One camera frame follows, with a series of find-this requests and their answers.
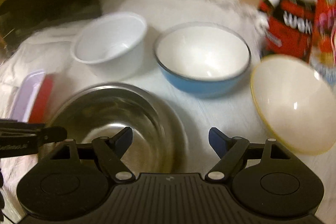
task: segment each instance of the enamel bowl rim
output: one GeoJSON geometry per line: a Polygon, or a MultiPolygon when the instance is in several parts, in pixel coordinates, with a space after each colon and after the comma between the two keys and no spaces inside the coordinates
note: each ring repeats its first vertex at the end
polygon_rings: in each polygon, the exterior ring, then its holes
{"type": "Polygon", "coordinates": [[[223,81],[227,81],[227,80],[233,80],[233,79],[238,78],[239,76],[241,76],[244,72],[246,72],[248,70],[248,68],[250,67],[251,62],[252,62],[252,55],[251,55],[250,47],[248,46],[248,44],[246,43],[246,41],[243,39],[243,37],[241,37],[238,33],[236,33],[235,31],[231,30],[228,27],[225,27],[223,25],[216,24],[216,23],[211,23],[211,22],[188,22],[188,23],[182,23],[182,24],[175,25],[174,27],[171,27],[168,30],[166,30],[165,32],[163,32],[155,40],[153,51],[154,51],[155,59],[156,59],[157,63],[160,65],[161,68],[163,68],[165,71],[167,71],[168,73],[170,73],[170,74],[172,74],[172,75],[174,75],[174,76],[176,76],[178,78],[181,78],[181,79],[184,79],[184,80],[188,80],[188,81],[194,81],[194,82],[217,83],[217,82],[223,82],[223,81]],[[227,32],[235,35],[236,37],[238,37],[245,44],[245,46],[247,47],[247,50],[249,52],[249,59],[248,59],[248,62],[246,63],[246,66],[243,67],[242,70],[238,74],[229,75],[229,76],[226,76],[226,77],[223,77],[223,78],[219,78],[219,77],[218,78],[215,78],[215,77],[211,78],[211,77],[209,77],[209,80],[207,80],[206,78],[204,78],[204,79],[196,79],[196,78],[193,78],[193,77],[187,77],[185,75],[178,74],[178,73],[170,70],[169,68],[167,68],[160,61],[159,57],[157,56],[157,49],[158,49],[158,46],[159,46],[160,42],[165,37],[167,37],[168,35],[170,35],[171,33],[175,32],[177,30],[180,30],[180,29],[188,28],[188,27],[214,27],[214,28],[218,28],[218,29],[227,31],[227,32]]]}

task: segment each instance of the white plastic bowl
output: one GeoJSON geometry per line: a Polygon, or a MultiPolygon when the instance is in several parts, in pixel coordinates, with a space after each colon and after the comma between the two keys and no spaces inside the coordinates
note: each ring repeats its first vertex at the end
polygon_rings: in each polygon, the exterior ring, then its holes
{"type": "Polygon", "coordinates": [[[146,20],[140,15],[109,14],[93,20],[80,32],[71,55],[104,80],[120,80],[141,66],[146,32],[146,20]]]}
{"type": "Polygon", "coordinates": [[[305,62],[283,55],[264,58],[251,76],[260,117],[294,151],[317,155],[336,141],[336,98],[305,62]]]}

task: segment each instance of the metal bowl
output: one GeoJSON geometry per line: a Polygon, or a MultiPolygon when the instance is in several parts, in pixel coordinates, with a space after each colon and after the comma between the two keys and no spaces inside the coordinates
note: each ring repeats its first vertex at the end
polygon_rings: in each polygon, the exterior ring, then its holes
{"type": "Polygon", "coordinates": [[[133,143],[121,160],[135,175],[178,172],[184,163],[186,137],[180,120],[165,103],[132,85],[105,83],[82,90],[48,125],[66,128],[77,143],[131,127],[133,143]]]}

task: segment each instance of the blue bowl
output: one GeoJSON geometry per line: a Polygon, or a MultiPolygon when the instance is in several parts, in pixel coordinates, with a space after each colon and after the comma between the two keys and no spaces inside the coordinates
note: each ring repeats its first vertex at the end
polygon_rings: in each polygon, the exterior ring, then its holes
{"type": "Polygon", "coordinates": [[[197,97],[232,90],[251,65],[251,51],[234,31],[213,23],[185,23],[163,33],[154,55],[165,78],[197,97]]]}

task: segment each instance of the red packaging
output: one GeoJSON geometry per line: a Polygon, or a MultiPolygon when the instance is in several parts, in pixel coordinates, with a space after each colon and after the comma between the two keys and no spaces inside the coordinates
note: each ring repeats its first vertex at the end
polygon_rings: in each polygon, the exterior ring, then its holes
{"type": "Polygon", "coordinates": [[[336,0],[318,0],[310,64],[331,84],[336,83],[336,0]]]}
{"type": "Polygon", "coordinates": [[[34,106],[31,110],[28,123],[43,123],[44,112],[47,107],[47,102],[53,88],[53,75],[46,75],[43,80],[40,90],[35,99],[34,106]]]}

